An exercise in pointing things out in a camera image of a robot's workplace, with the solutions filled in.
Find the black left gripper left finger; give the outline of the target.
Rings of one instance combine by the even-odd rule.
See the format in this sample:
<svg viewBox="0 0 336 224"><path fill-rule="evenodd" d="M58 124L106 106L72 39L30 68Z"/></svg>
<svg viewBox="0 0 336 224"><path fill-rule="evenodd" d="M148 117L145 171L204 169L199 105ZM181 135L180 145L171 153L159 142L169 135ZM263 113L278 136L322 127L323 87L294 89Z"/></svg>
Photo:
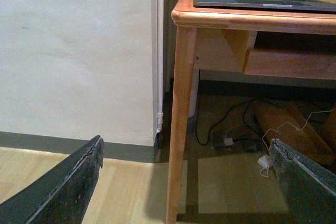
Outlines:
<svg viewBox="0 0 336 224"><path fill-rule="evenodd" d="M99 135L1 203L1 223L82 223L103 167Z"/></svg>

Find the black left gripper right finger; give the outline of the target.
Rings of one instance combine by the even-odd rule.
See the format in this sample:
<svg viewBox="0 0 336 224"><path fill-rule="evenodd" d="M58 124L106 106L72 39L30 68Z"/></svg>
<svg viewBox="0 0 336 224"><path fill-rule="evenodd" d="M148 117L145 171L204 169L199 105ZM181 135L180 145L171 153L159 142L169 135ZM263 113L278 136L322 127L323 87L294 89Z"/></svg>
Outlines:
<svg viewBox="0 0 336 224"><path fill-rule="evenodd" d="M335 174L276 138L269 154L296 222L335 223Z"/></svg>

